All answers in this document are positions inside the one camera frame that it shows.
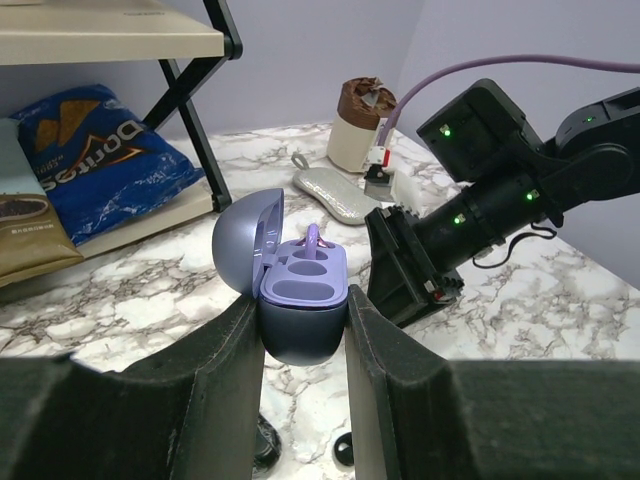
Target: shelf bracket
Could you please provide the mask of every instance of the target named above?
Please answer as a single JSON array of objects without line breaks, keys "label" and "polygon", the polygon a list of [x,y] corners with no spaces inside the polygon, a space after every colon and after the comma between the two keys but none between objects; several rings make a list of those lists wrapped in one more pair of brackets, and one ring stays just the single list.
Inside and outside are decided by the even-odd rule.
[{"label": "shelf bracket", "polygon": [[222,212],[231,204],[231,195],[192,98],[227,60],[237,60],[242,56],[243,46],[226,0],[203,1],[211,25],[224,34],[224,55],[215,58],[194,58],[182,72],[175,60],[160,60],[160,67],[169,89],[147,114],[144,122],[150,128],[158,130],[176,111],[180,112],[213,192],[213,209]]}]

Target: marble pattern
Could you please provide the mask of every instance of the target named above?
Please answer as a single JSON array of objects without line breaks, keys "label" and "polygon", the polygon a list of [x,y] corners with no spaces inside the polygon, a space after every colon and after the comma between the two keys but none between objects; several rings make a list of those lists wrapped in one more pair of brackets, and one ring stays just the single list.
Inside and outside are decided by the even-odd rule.
[{"label": "marble pattern", "polygon": [[[324,157],[330,127],[307,125],[215,136],[211,143],[235,198],[283,187],[283,239],[309,223],[347,250],[352,283],[365,287],[370,261],[366,228],[339,224],[291,185],[291,154],[311,166]],[[175,146],[195,158],[188,142]],[[425,212],[459,187],[433,156],[396,134],[399,169],[418,179]],[[358,176],[349,175],[354,182]],[[211,258],[211,215],[115,253],[0,291],[0,355],[74,357],[99,370],[122,370],[216,317],[237,297]],[[498,249],[485,259],[504,255]],[[463,299],[406,331],[447,358],[640,358],[640,292],[559,239],[525,240],[495,270],[459,269]],[[336,465],[335,439],[349,430],[344,350],[327,363],[297,368],[267,357],[262,413],[282,436],[272,478],[347,480]]]}]

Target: bowl image on bag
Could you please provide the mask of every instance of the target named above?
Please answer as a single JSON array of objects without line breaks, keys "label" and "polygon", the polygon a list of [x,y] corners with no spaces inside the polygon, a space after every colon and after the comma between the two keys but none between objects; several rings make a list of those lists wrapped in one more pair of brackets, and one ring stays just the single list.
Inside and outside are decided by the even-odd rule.
[{"label": "bowl image on bag", "polygon": [[25,195],[0,195],[0,222],[38,217],[49,210],[49,202]]}]

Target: purple case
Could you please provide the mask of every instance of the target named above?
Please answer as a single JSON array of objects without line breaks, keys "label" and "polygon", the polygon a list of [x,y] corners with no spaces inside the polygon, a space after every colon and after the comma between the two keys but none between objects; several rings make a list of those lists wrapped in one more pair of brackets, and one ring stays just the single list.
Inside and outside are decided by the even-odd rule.
[{"label": "purple case", "polygon": [[259,300],[267,351],[291,365],[316,365],[338,348],[347,313],[347,256],[307,236],[281,243],[282,189],[262,190],[229,206],[213,231],[213,260],[231,288]]}]

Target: snack bag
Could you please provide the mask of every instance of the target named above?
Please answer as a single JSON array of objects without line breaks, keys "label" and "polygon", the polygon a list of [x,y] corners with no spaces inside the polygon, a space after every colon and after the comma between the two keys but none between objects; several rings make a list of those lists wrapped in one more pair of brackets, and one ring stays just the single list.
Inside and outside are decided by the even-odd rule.
[{"label": "snack bag", "polygon": [[13,118],[75,245],[157,209],[203,177],[102,85],[58,93]]},{"label": "snack bag", "polygon": [[0,119],[0,287],[83,260],[18,143],[18,122]]}]

